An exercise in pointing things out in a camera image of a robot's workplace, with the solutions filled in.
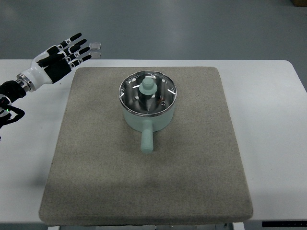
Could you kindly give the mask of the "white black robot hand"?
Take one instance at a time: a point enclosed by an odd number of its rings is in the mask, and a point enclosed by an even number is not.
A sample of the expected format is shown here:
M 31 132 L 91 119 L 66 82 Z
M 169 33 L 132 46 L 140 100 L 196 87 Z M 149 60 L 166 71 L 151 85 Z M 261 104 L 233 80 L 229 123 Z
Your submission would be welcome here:
M 73 68 L 89 60 L 90 48 L 82 47 L 87 40 L 81 33 L 62 41 L 36 56 L 30 68 L 17 75 L 16 82 L 25 92 L 34 92 L 44 84 L 53 84 L 68 75 Z

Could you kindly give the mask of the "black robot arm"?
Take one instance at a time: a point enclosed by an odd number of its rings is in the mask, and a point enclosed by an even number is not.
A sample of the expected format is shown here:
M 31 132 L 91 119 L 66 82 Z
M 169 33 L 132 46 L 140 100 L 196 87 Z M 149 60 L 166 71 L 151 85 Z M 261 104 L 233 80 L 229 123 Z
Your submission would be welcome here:
M 24 117 L 24 110 L 12 105 L 26 96 L 20 80 L 6 81 L 0 86 L 0 127 L 15 123 Z

